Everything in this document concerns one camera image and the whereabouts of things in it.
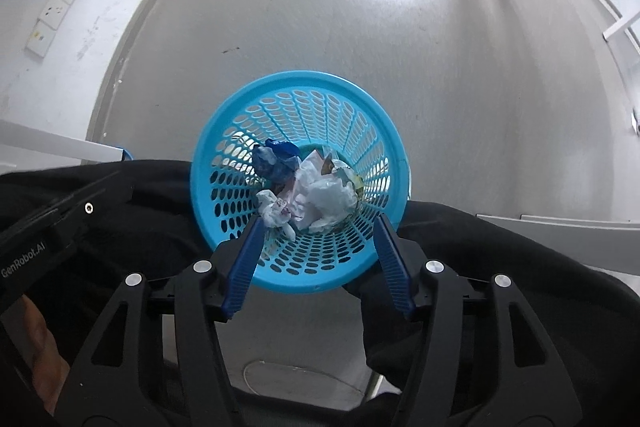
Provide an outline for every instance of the crumpled tissue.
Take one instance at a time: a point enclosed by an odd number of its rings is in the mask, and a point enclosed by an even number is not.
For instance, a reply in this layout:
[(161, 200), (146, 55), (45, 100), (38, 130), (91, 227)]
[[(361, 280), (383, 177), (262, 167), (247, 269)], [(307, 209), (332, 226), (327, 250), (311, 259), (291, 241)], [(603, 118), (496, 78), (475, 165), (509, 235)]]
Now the crumpled tissue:
[(289, 224), (291, 211), (287, 206), (287, 201), (277, 197), (270, 190), (261, 190), (255, 197), (258, 200), (258, 213), (262, 216), (265, 227), (282, 229), (287, 239), (295, 241), (296, 232)]

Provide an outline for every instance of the trash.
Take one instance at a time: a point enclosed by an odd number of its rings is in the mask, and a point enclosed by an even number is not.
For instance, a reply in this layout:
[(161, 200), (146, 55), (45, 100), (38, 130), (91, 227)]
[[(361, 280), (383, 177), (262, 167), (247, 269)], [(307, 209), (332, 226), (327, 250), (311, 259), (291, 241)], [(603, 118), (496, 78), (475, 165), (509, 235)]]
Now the trash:
[(258, 199), (258, 213), (264, 220), (264, 225), (268, 229), (282, 229), (284, 235), (290, 241), (295, 241), (296, 232), (289, 224), (291, 211), (287, 202), (278, 198), (270, 190), (261, 190), (255, 197)]
[[(257, 193), (258, 212), (268, 228), (282, 229), (291, 241), (296, 238), (293, 226), (311, 233), (334, 229), (356, 209), (358, 198), (364, 191), (360, 176), (338, 159), (334, 150), (325, 146), (322, 148), (324, 157), (314, 150), (300, 162), (298, 156), (292, 156), (295, 152), (290, 147), (292, 145), (290, 142), (267, 140), (265, 146), (254, 146), (253, 149), (256, 173), (284, 185), (278, 195), (274, 193), (274, 187)], [(284, 168), (290, 171), (291, 163), (286, 162), (292, 158), (298, 162), (292, 171), (294, 175), (289, 174), (284, 181), (283, 177), (274, 176), (277, 169), (280, 169), (277, 174), (282, 174)], [(263, 175), (258, 171), (262, 168), (271, 171)]]
[(300, 165), (300, 149), (291, 142), (267, 139), (264, 145), (254, 144), (252, 165), (256, 175), (277, 185), (293, 178)]
[(327, 232), (353, 212), (358, 197), (351, 184), (344, 185), (340, 178), (328, 174), (308, 188), (306, 206), (310, 204), (322, 217), (309, 225), (309, 232)]
[(353, 190), (355, 190), (358, 199), (364, 194), (364, 182), (362, 178), (356, 174), (350, 166), (341, 160), (334, 160), (334, 169), (332, 173), (342, 180), (344, 185), (349, 182), (353, 184)]

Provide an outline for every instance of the human hand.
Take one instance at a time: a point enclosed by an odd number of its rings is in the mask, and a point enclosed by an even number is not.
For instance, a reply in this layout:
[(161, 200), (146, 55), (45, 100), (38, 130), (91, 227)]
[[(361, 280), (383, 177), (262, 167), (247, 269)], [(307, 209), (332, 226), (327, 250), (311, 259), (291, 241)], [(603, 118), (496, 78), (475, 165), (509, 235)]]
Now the human hand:
[(47, 323), (40, 310), (27, 296), (23, 295), (22, 301), (24, 328), (34, 348), (31, 383), (44, 408), (53, 415), (62, 386), (69, 374), (69, 365), (60, 356), (56, 340), (47, 329)]

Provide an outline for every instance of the basket rim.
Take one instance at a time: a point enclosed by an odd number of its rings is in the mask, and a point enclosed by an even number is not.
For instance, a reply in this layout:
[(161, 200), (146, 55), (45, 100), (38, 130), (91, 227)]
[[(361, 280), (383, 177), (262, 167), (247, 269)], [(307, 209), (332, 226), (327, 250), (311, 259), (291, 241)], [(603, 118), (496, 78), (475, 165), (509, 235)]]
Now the basket rim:
[[(300, 80), (306, 80), (306, 86), (300, 86)], [(402, 204), (399, 202), (395, 204), (393, 214), (387, 214), (395, 229), (399, 226), (402, 214), (404, 214), (406, 199), (408, 198), (410, 190), (410, 170), (402, 139), (386, 111), (369, 93), (340, 76), (323, 73), (322, 71), (281, 71), (279, 73), (268, 74), (267, 76), (254, 80), (253, 82), (250, 82), (236, 90), (236, 92), (230, 95), (225, 102), (220, 104), (217, 110), (209, 118), (209, 121), (207, 121), (207, 124), (203, 127), (203, 130), (200, 132), (200, 136), (198, 137), (198, 143), (193, 153), (193, 162), (191, 165), (191, 204), (193, 206), (198, 227), (212, 250), (215, 250), (218, 247), (219, 242), (209, 232), (209, 225), (204, 219), (204, 213), (207, 208), (206, 205), (207, 203), (210, 203), (210, 200), (203, 201), (203, 192), (198, 190), (198, 188), (202, 189), (202, 183), (204, 182), (204, 179), (201, 180), (202, 176), (198, 175), (198, 171), (202, 171), (200, 160), (202, 158), (207, 158), (207, 142), (210, 134), (215, 128), (218, 128), (221, 122), (222, 125), (226, 125), (239, 114), (238, 104), (239, 102), (242, 102), (242, 100), (248, 98), (255, 100), (261, 96), (267, 96), (267, 91), (273, 92), (277, 89), (282, 89), (283, 91), (296, 88), (308, 89), (310, 84), (316, 84), (319, 89), (333, 91), (336, 94), (340, 94), (345, 97), (348, 101), (353, 101), (353, 103), (358, 105), (363, 111), (367, 120), (374, 120), (376, 121), (376, 127), (380, 126), (378, 133), (382, 135), (385, 147), (389, 147), (390, 149), (390, 152), (385, 153), (385, 155), (389, 157), (390, 161), (393, 157), (394, 162), (396, 162), (399, 167), (398, 172), (396, 173), (397, 175), (394, 176), (394, 183), (397, 183), (399, 185), (398, 190), (405, 194)], [(372, 255), (365, 253), (362, 257), (358, 256), (356, 259), (352, 258), (349, 263), (346, 263), (350, 265), (350, 269), (345, 270), (345, 272), (338, 277), (327, 277), (327, 280), (322, 282), (305, 282), (308, 278), (301, 277), (300, 283), (296, 283), (297, 281), (293, 283), (276, 283), (273, 282), (273, 280), (264, 279), (260, 276), (259, 271), (257, 271), (254, 274), (252, 283), (281, 293), (311, 293), (324, 291), (353, 280), (354, 277), (357, 277), (372, 266), (377, 258), (378, 256), (375, 253), (375, 250)]]

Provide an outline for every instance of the blue gripper pad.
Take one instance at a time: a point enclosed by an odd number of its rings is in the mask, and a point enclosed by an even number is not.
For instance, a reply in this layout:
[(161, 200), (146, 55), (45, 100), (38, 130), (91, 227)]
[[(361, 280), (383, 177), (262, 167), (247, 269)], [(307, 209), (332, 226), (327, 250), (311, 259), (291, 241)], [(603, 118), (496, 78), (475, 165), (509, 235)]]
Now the blue gripper pad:
[(404, 315), (411, 315), (415, 310), (411, 277), (400, 257), (398, 236), (385, 214), (381, 214), (373, 222), (373, 244), (396, 309)]
[(225, 299), (221, 306), (223, 314), (228, 319), (242, 309), (244, 297), (262, 253), (264, 221), (261, 217), (255, 220), (252, 227), (247, 226), (245, 233), (242, 234), (242, 240), (238, 257), (226, 278)]

